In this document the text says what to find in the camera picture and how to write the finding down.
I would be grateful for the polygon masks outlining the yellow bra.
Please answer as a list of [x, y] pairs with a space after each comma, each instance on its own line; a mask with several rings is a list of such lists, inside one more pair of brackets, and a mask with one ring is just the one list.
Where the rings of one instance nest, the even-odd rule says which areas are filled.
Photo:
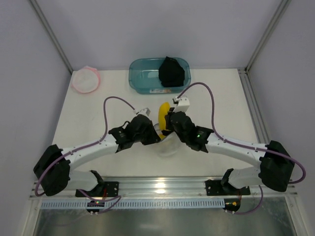
[[169, 134], [172, 133], [171, 130], [166, 128], [166, 119], [165, 116], [168, 114], [170, 105], [168, 102], [161, 104], [158, 111], [158, 128], [159, 128], [159, 137], [161, 139], [166, 138]]

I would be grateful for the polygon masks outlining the blue-rimmed mesh laundry bag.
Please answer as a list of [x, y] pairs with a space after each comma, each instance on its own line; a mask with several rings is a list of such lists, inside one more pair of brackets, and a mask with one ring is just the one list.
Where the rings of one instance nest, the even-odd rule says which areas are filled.
[[161, 139], [158, 143], [154, 144], [154, 151], [156, 154], [161, 157], [169, 157], [174, 155], [181, 145], [181, 141], [176, 133], [173, 132], [167, 136], [164, 136], [159, 128], [158, 123], [154, 125], [154, 128]]

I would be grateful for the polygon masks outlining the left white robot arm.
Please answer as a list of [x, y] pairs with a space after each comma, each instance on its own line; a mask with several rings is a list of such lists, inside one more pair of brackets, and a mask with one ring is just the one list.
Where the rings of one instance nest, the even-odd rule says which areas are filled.
[[35, 165], [33, 172], [38, 182], [35, 195], [41, 196], [41, 187], [46, 196], [54, 196], [65, 189], [76, 189], [82, 194], [101, 195], [104, 180], [97, 171], [77, 171], [77, 168], [99, 157], [115, 154], [132, 147], [134, 143], [151, 145], [160, 137], [152, 121], [145, 115], [137, 115], [123, 126], [111, 129], [100, 140], [74, 148], [49, 146]]

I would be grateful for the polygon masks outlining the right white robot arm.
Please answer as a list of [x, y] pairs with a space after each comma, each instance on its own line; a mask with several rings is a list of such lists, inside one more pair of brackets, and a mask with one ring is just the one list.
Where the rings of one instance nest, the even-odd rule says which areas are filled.
[[184, 112], [168, 112], [164, 120], [163, 134], [176, 133], [192, 150], [222, 154], [250, 164], [249, 168], [227, 170], [221, 180], [222, 186], [241, 189], [263, 184], [277, 192], [287, 190], [295, 164], [279, 142], [255, 144], [227, 140], [213, 129], [196, 126]]

